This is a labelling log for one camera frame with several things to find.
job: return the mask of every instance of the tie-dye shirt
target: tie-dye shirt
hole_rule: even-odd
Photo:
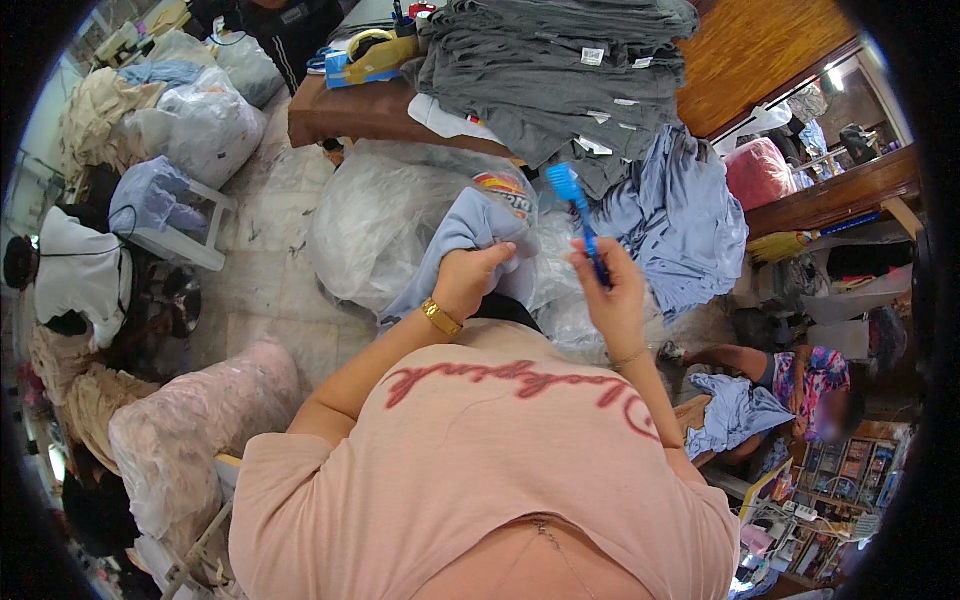
[[[773,393],[780,404],[787,406],[793,395],[793,359],[794,352],[781,352],[775,355],[777,371],[774,374]],[[814,422],[814,413],[820,398],[828,392],[850,388],[850,369],[843,354],[830,348],[818,346],[813,349],[804,373],[804,405],[801,415],[808,420],[804,439],[808,442],[820,440]]]

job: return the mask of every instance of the stack of gray t-shirts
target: stack of gray t-shirts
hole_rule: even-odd
[[[532,168],[571,162],[602,200],[659,126],[679,123],[684,58],[672,40],[698,28],[685,0],[451,0],[424,30],[426,58],[403,72],[444,110],[483,120]]]

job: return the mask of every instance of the hand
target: hand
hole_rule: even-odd
[[[597,238],[597,253],[610,272],[608,291],[597,279],[593,261],[587,256],[584,240],[571,243],[575,252],[569,257],[587,296],[590,320],[607,341],[614,362],[633,356],[645,348],[643,335],[643,292],[645,283],[635,262],[616,240]]]
[[[451,319],[463,324],[480,310],[493,270],[513,258],[515,252],[513,242],[501,242],[480,251],[448,252],[440,261],[433,301]]]
[[[797,416],[793,420],[793,437],[795,440],[802,439],[804,433],[806,433],[806,427],[809,425],[810,421],[806,417]]]
[[[787,410],[793,413],[794,415],[799,415],[801,409],[804,408],[804,390],[794,390],[793,395],[790,396],[790,402],[787,404]]]

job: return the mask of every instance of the blue lint brush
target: blue lint brush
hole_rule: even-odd
[[[600,279],[600,284],[605,288],[610,288],[610,276],[607,274],[607,265],[600,259],[600,253],[597,251],[596,234],[590,227],[590,207],[587,205],[587,195],[583,188],[573,177],[573,170],[570,165],[562,162],[558,165],[549,167],[544,174],[550,186],[557,192],[563,200],[572,202],[580,213],[580,218],[584,222],[584,246],[587,248],[587,256],[593,261],[593,269]]]

